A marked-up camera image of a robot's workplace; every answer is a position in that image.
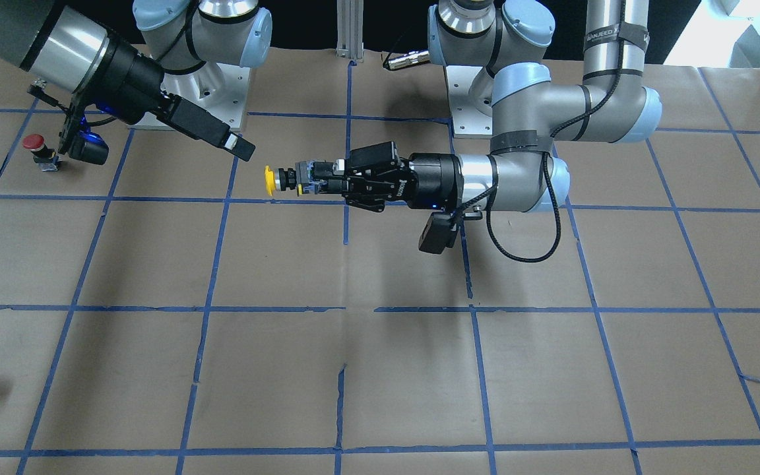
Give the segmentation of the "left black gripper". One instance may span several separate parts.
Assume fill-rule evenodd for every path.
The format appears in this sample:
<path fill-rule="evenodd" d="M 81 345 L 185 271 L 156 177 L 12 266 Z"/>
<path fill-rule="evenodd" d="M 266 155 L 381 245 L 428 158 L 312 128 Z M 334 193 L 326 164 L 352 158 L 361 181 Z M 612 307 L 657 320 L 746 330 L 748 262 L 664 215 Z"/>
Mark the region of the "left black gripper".
<path fill-rule="evenodd" d="M 401 158 L 395 142 L 350 151 L 345 159 L 296 162 L 300 177 L 344 177 L 342 181 L 308 181 L 298 196 L 343 195 L 350 206 L 381 212 L 386 202 L 410 208 L 450 211 L 461 203 L 461 164 L 455 154 L 413 153 Z"/>

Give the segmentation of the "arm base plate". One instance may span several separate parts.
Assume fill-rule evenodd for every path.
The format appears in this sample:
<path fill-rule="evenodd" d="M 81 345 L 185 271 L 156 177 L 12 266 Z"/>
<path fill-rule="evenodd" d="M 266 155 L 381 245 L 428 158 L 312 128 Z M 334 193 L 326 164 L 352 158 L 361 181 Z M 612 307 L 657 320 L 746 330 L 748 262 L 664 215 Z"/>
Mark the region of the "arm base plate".
<path fill-rule="evenodd" d="M 232 131 L 241 132 L 253 73 L 250 67 L 208 62 L 186 75 L 166 73 L 161 87 L 201 106 Z"/>
<path fill-rule="evenodd" d="M 453 136 L 488 139 L 493 133 L 493 78 L 485 67 L 450 65 L 445 68 Z"/>

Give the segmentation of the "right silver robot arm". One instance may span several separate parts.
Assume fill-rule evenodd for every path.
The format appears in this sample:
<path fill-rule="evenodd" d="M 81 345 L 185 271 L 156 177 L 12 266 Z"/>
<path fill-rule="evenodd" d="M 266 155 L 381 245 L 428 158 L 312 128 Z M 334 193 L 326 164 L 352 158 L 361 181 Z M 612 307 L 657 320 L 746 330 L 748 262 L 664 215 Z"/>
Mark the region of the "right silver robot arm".
<path fill-rule="evenodd" d="M 108 145 L 92 131 L 88 106 L 133 125 L 151 113 L 192 139 L 249 160 L 255 147 L 193 100 L 163 87 L 218 63 L 259 67 L 272 16 L 257 1 L 136 1 L 145 56 L 114 30 L 65 1 L 0 1 L 0 58 L 71 93 L 58 154 L 102 165 Z"/>

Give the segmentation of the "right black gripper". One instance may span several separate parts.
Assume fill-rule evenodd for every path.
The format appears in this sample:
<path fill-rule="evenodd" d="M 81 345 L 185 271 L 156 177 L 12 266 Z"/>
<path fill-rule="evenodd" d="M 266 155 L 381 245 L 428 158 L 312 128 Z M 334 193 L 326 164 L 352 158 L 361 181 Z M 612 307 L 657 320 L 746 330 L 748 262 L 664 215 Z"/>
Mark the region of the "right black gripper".
<path fill-rule="evenodd" d="M 192 139 L 202 139 L 248 162 L 255 145 L 232 131 L 210 112 L 178 94 L 163 94 L 163 67 L 117 33 L 109 33 L 108 50 L 93 74 L 93 103 L 126 124 L 138 123 L 147 112 Z"/>

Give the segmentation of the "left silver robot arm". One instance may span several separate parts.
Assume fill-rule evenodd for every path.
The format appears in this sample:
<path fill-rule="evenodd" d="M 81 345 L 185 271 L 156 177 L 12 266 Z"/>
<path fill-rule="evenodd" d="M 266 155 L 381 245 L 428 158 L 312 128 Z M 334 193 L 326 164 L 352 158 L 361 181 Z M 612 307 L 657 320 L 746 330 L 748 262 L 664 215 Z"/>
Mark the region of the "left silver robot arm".
<path fill-rule="evenodd" d="M 488 153 L 403 158 L 394 143 L 375 144 L 343 160 L 307 160 L 267 172 L 267 189 L 340 195 L 374 212 L 397 201 L 446 213 L 559 206 L 570 177 L 552 156 L 555 142 L 643 141 L 660 123 L 660 96 L 643 84 L 648 12 L 646 1 L 588 2 L 583 79 L 564 85 L 553 82 L 541 61 L 555 30 L 543 4 L 440 1 L 427 16 L 430 61 L 477 67 L 491 81 L 478 94 L 491 111 Z"/>

